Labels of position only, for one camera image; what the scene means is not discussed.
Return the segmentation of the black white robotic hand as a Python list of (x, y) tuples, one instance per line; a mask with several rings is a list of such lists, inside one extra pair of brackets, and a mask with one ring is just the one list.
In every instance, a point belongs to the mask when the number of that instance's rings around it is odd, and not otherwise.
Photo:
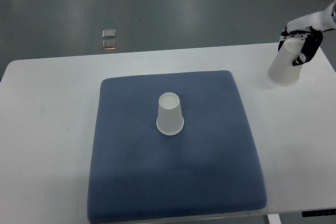
[(278, 49), (281, 49), (288, 39), (302, 40), (303, 45), (292, 65), (303, 65), (312, 60), (323, 41), (323, 33), (330, 30), (335, 30), (335, 2), (328, 5), (325, 10), (288, 22), (280, 34)]

